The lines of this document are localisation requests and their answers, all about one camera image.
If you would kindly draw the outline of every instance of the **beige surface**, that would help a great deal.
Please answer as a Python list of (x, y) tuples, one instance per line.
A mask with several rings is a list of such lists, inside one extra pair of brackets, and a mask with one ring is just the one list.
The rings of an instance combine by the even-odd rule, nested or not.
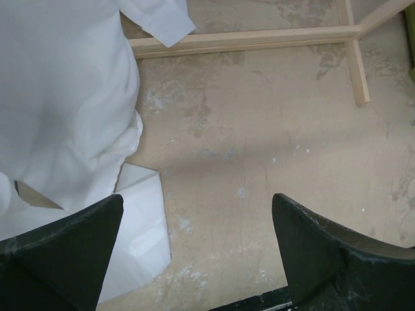
[[(338, 25), (329, 0), (188, 2), (199, 33)], [(381, 2), (354, 1), (356, 21)], [(396, 16), (361, 40), (372, 97), (363, 107), (342, 44), (139, 62), (145, 131), (128, 161), (161, 172), (172, 264), (99, 310), (207, 310), (285, 286), (276, 192), (415, 245), (415, 86), (403, 25)]]

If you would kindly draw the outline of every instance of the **wooden beam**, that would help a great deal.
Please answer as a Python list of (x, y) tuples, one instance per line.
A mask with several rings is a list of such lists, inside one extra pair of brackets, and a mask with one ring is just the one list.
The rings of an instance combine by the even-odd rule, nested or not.
[[(337, 0), (337, 14), (341, 25), (353, 25), (353, 11), (350, 0)], [(348, 60), (351, 84), (355, 94), (357, 105), (363, 105), (370, 101), (368, 83), (364, 72), (363, 59), (359, 41), (356, 39), (344, 42), (346, 58)]]
[(336, 43), (346, 41), (360, 31), (360, 26), (349, 25), (191, 34), (171, 48), (164, 47), (154, 38), (130, 39), (129, 42), (136, 58), (151, 58)]
[(387, 0), (383, 5), (374, 10), (361, 22), (362, 32), (357, 35), (357, 39), (363, 37), (368, 32), (382, 25), (385, 21), (403, 11), (406, 7), (413, 4), (414, 0)]

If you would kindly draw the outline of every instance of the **black plastic part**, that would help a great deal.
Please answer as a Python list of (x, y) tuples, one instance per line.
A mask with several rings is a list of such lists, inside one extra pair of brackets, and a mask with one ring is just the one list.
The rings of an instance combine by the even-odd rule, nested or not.
[(294, 310), (288, 287), (282, 287), (262, 295), (253, 296), (245, 300), (220, 306), (211, 311), (264, 311), (276, 308), (278, 311)]
[(272, 217), (298, 310), (415, 310), (415, 251), (364, 236), (283, 194)]
[(0, 310), (95, 310), (117, 238), (123, 199), (0, 242)]

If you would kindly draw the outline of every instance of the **green object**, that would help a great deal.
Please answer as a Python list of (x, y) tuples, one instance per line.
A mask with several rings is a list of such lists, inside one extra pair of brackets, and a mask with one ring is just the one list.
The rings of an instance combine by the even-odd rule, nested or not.
[[(410, 49), (412, 50), (412, 58), (415, 63), (415, 3), (406, 8), (405, 15), (407, 17)], [(415, 83), (415, 68), (409, 71), (409, 76)]]

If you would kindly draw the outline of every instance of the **wooden stand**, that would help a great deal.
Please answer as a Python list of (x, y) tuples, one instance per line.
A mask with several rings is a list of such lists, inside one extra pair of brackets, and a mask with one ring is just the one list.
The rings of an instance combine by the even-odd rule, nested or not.
[(129, 40), (136, 58), (154, 58), (213, 52), (273, 49), (344, 42), (356, 104), (369, 102), (359, 39), (396, 15), (414, 0), (387, 0), (355, 25), (350, 0), (336, 0), (340, 26), (282, 30), (191, 34), (171, 48), (154, 38)]

